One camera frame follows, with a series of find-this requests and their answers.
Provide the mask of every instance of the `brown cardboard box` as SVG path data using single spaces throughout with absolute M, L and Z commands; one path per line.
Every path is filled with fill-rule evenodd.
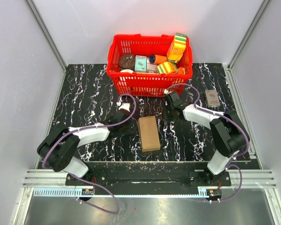
M 155 116 L 141 117 L 137 121 L 140 144 L 143 152 L 160 150 L 160 142 Z

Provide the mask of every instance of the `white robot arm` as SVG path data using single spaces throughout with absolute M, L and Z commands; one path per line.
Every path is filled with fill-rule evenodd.
M 104 123 L 95 124 L 96 128 L 84 129 L 83 127 L 57 126 L 50 130 L 49 135 L 39 145 L 37 152 L 42 158 L 45 158 L 50 148 L 62 135 L 78 130 L 78 132 L 72 133 L 56 146 L 48 157 L 47 163 L 55 172 L 63 170 L 81 178 L 89 171 L 89 168 L 83 161 L 74 157 L 77 148 L 88 143 L 105 141 L 111 133 L 117 133 L 125 124 L 115 127 L 104 127 L 104 125 L 119 123 L 130 114 L 130 104 L 123 103 L 110 119 L 104 121 Z
M 216 151 L 207 165 L 209 179 L 220 175 L 225 170 L 226 165 L 246 146 L 245 137 L 238 129 L 217 115 L 225 115 L 234 121 L 250 140 L 235 111 L 216 112 L 185 103 L 175 91 L 166 94 L 165 99 L 167 101 L 166 113 L 168 116 L 196 122 L 211 130 Z

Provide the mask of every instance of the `black mounting bracket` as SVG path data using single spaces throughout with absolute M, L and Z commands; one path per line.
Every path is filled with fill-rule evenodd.
M 224 187 L 230 187 L 231 186 L 231 179 L 229 172 L 224 171 L 218 176 L 214 176 L 212 180 L 210 180 L 208 177 L 208 172 L 206 171 L 194 171 L 194 172 L 189 172 L 189 183 L 190 186 L 193 187 L 210 187 L 210 186 L 216 186 L 219 187 L 224 186 Z
M 37 148 L 37 153 L 45 158 L 50 148 L 57 142 L 57 140 L 65 133 L 69 132 L 66 126 L 56 126 L 50 130 L 48 136 Z M 69 135 L 62 143 L 60 143 L 49 156 L 47 163 L 55 172 L 62 171 L 71 162 L 71 159 L 77 150 L 80 139 L 76 135 Z
M 106 185 L 108 181 L 107 172 L 105 170 L 96 170 L 95 168 L 90 169 L 82 179 L 91 181 L 102 186 Z M 79 181 L 76 178 L 72 177 L 70 174 L 67 174 L 66 186 L 89 186 L 89 184 Z

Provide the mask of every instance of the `red plastic shopping basket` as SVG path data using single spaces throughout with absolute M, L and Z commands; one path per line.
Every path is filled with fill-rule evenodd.
M 189 39 L 186 50 L 177 64 L 177 68 L 184 67 L 185 75 L 177 74 L 142 74 L 133 72 L 120 73 L 119 59 L 123 54 L 131 53 L 150 57 L 152 54 L 166 56 L 174 36 L 145 37 L 137 35 L 116 35 L 108 53 L 107 75 L 113 80 L 118 94 L 129 93 L 134 96 L 163 97 L 164 89 L 176 83 L 186 83 L 192 77 L 192 50 Z M 183 85 L 176 90 L 181 94 Z

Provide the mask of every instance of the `teal box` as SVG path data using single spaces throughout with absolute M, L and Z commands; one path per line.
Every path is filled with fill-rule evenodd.
M 145 73 L 147 71 L 147 57 L 142 55 L 135 56 L 134 71 L 138 73 Z

